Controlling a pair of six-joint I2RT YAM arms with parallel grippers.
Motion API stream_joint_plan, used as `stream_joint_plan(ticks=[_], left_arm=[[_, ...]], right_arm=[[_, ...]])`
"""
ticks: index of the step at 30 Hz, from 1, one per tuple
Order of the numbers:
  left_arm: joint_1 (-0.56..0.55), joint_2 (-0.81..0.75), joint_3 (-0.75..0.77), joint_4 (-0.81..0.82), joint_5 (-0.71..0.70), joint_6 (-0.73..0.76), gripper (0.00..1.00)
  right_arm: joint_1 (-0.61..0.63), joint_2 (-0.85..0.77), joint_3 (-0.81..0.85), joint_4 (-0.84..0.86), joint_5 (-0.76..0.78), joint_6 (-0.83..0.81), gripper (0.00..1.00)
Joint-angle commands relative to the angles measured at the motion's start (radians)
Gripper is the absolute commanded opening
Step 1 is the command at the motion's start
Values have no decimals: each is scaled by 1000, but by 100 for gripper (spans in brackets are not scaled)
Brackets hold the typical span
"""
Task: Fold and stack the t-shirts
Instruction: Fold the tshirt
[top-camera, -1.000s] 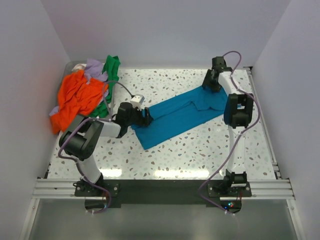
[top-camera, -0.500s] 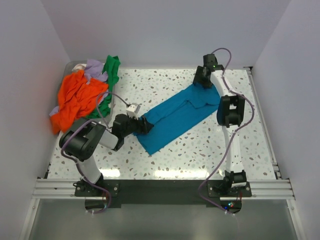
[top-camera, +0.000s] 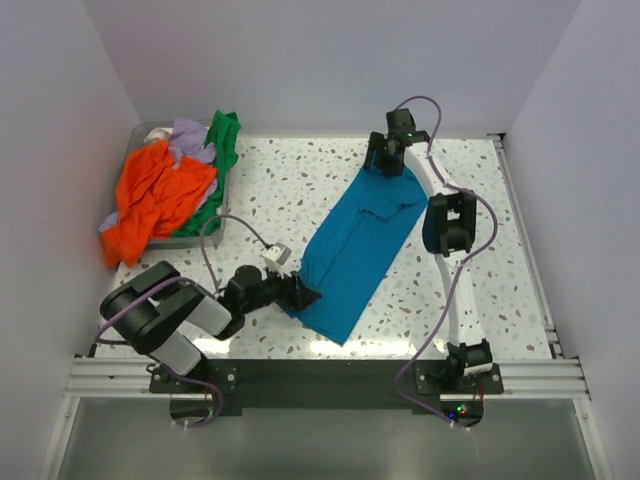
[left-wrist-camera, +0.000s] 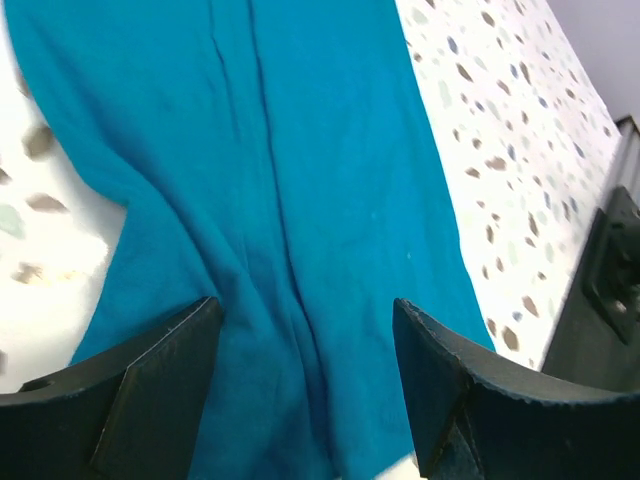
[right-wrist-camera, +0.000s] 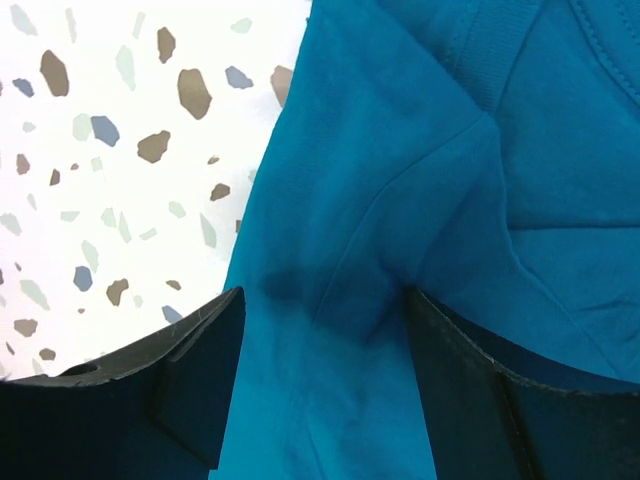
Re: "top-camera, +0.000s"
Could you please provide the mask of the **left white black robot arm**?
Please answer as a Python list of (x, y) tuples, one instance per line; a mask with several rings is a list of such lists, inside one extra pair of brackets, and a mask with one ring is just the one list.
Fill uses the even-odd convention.
[(236, 269), (216, 295), (161, 261), (105, 297), (96, 341), (107, 344), (103, 335), (113, 328), (121, 337), (118, 344), (167, 365), (177, 386), (196, 392), (207, 380), (205, 355), (179, 332), (183, 323), (223, 341), (239, 332), (254, 311), (276, 304), (301, 313), (320, 298), (295, 271), (280, 274), (252, 265)]

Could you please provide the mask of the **blue t shirt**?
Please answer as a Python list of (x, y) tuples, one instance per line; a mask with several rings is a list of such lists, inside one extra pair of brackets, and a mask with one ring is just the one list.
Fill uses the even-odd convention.
[(426, 194), (410, 170), (395, 177), (360, 170), (301, 260), (299, 277), (320, 298), (302, 312), (284, 312), (344, 344), (426, 206)]

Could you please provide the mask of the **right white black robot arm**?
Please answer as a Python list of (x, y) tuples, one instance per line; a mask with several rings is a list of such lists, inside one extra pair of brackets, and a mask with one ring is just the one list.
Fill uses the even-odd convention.
[(493, 356), (480, 325), (468, 263), (476, 239), (477, 196), (451, 179), (431, 153), (418, 157), (418, 146), (432, 137), (416, 127), (407, 108), (386, 114), (387, 133), (369, 137), (364, 168), (386, 177), (410, 171), (427, 197), (422, 227), (423, 244), (436, 260), (443, 286), (449, 324), (447, 357), (440, 375), (459, 393), (469, 392), (481, 374), (493, 367)]

